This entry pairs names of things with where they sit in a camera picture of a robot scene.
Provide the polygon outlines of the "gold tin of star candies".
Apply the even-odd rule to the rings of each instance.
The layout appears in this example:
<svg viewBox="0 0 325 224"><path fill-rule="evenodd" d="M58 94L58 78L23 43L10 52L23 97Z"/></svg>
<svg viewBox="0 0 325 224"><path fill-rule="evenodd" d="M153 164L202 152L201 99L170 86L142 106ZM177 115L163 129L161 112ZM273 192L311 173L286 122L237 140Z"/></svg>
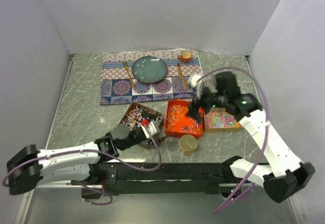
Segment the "gold tin of star candies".
<svg viewBox="0 0 325 224"><path fill-rule="evenodd" d="M242 128L224 108L211 108L208 114L204 114L203 126L206 132L235 131Z"/></svg>

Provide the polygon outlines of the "brown tin of lollipops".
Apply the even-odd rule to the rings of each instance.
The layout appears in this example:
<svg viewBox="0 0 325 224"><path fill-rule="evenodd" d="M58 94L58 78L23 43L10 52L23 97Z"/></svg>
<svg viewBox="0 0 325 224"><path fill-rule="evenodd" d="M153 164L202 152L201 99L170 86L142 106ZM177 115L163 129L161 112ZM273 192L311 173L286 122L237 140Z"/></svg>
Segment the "brown tin of lollipops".
<svg viewBox="0 0 325 224"><path fill-rule="evenodd" d="M127 125L130 130L133 130L141 126L144 117L148 117L148 121L157 123L159 127L163 123L163 114L161 112L143 104L132 102L122 116L119 124Z"/></svg>

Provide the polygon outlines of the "orange tray of candies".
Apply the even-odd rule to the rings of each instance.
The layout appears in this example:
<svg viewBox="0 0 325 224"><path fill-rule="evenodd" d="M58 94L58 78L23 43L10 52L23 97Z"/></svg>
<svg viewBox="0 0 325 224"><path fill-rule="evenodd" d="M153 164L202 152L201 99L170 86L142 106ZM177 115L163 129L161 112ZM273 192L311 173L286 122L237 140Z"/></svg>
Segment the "orange tray of candies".
<svg viewBox="0 0 325 224"><path fill-rule="evenodd" d="M165 134L180 138L184 135L192 135L199 139L203 133L203 109L199 108L201 122L198 123L191 117L187 117L189 101L172 99L167 103L165 118Z"/></svg>

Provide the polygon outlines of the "gold round jar lid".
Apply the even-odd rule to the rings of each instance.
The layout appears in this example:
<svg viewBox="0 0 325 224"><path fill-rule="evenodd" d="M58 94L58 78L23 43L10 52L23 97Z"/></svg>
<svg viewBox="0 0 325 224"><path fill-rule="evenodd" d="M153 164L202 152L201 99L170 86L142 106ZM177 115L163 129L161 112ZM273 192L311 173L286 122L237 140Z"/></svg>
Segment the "gold round jar lid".
<svg viewBox="0 0 325 224"><path fill-rule="evenodd" d="M192 150L198 147L197 139L192 135L184 135L179 139L179 148Z"/></svg>

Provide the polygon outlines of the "clear plastic jar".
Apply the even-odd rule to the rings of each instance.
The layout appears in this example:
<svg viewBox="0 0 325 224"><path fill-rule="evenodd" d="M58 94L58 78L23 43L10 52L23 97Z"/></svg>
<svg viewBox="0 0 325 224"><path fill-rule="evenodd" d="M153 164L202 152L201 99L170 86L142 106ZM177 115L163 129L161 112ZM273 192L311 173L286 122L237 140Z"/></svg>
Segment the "clear plastic jar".
<svg viewBox="0 0 325 224"><path fill-rule="evenodd" d="M183 149L180 147L179 150L184 156L189 156L189 155L192 155L196 151L196 148L189 150L189 149Z"/></svg>

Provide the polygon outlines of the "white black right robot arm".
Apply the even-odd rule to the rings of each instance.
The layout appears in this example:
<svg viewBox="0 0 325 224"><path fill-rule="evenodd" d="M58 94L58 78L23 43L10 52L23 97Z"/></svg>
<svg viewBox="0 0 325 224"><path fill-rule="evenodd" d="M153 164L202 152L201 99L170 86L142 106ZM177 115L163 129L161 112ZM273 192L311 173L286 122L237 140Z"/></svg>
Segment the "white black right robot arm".
<svg viewBox="0 0 325 224"><path fill-rule="evenodd" d="M209 112L212 108L223 108L234 117L260 148L268 165L251 163L234 156L223 164L222 176L227 182L241 179L238 187L249 181L264 188L276 203L281 203L303 189L313 174L314 166L304 163L286 145L268 119L266 109L251 93L242 93L232 72L221 72L207 79L200 74L191 75L188 84L195 90L188 106L187 116L198 120L199 109Z"/></svg>

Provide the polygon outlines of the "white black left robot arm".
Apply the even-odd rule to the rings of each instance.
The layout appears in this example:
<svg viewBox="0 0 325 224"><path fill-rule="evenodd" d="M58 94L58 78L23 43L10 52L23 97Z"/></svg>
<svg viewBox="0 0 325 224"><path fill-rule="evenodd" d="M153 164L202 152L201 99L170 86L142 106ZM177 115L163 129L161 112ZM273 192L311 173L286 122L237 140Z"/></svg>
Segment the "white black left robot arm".
<svg viewBox="0 0 325 224"><path fill-rule="evenodd" d="M158 148L155 139L159 133L158 123L142 120L133 130L119 124L103 137L79 146L45 150L27 145L7 161L7 174L2 185L15 196L51 182L71 180L96 184L102 175L101 163L111 160L123 163L119 158L120 151L147 140Z"/></svg>

